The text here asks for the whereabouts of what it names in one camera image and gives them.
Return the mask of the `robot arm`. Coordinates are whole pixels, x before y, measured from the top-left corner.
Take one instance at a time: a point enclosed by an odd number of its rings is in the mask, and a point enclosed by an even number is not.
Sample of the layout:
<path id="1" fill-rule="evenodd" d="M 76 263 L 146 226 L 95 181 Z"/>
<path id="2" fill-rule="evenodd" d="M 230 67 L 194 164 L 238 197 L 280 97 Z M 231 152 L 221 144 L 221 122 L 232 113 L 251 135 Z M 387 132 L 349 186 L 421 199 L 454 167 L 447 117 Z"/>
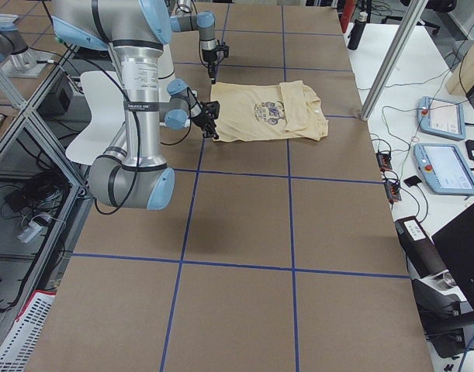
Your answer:
<path id="1" fill-rule="evenodd" d="M 216 83 L 219 65 L 229 57 L 230 46 L 216 38 L 216 17 L 211 11 L 198 12 L 195 1 L 174 1 L 170 18 L 175 33 L 196 31 L 199 34 L 199 61 L 207 71 L 211 84 Z"/>
<path id="2" fill-rule="evenodd" d="M 170 81 L 169 102 L 160 102 L 159 66 L 174 32 L 198 31 L 202 58 L 212 77 L 228 47 L 215 36 L 211 11 L 169 15 L 163 1 L 57 1 L 52 19 L 65 43 L 107 50 L 119 76 L 125 124 L 95 158 L 88 186 L 97 203 L 118 210 L 160 210 L 171 200 L 175 172 L 161 154 L 160 124 L 181 129 L 187 121 L 217 139 L 218 102 L 199 102 L 180 78 Z"/>

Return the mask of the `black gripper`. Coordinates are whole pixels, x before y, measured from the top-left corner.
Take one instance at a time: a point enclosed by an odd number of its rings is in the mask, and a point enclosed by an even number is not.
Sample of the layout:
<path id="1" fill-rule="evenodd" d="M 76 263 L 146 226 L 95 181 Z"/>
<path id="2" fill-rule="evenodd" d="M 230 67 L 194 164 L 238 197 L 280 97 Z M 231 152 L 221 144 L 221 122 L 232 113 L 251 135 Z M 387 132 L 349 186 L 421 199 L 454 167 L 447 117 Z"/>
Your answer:
<path id="1" fill-rule="evenodd" d="M 192 117 L 192 121 L 201 130 L 204 130 L 203 135 L 205 138 L 218 140 L 220 136 L 216 131 L 215 120 L 218 119 L 220 113 L 220 103 L 218 101 L 200 102 L 199 108 L 199 113 Z"/>
<path id="2" fill-rule="evenodd" d="M 229 57 L 230 46 L 219 40 L 200 41 L 201 62 L 208 70 L 212 84 L 216 83 L 218 64 Z"/>

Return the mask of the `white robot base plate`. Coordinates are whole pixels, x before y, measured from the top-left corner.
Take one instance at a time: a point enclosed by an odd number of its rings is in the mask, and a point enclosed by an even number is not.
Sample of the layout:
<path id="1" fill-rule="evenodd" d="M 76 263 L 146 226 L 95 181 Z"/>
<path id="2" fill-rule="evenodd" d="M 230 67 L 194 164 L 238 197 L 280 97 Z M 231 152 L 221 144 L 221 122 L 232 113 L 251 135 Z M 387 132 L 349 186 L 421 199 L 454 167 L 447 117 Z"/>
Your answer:
<path id="1" fill-rule="evenodd" d="M 116 85 L 114 71 L 87 71 L 81 75 L 81 86 L 91 112 L 89 124 L 66 149 L 69 160 L 91 166 L 103 154 L 125 120 L 123 96 Z"/>

